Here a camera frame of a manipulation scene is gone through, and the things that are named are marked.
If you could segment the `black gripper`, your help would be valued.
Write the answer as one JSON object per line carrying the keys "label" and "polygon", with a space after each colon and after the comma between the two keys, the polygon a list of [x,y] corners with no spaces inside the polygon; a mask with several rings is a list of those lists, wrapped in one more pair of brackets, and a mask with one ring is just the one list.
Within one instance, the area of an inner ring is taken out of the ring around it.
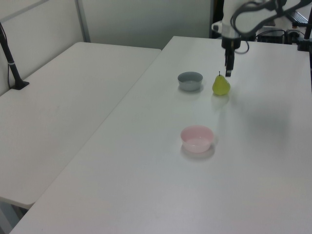
{"label": "black gripper", "polygon": [[230,77],[234,68],[234,50],[241,46],[241,38],[222,37],[221,46],[225,49],[226,77]]}

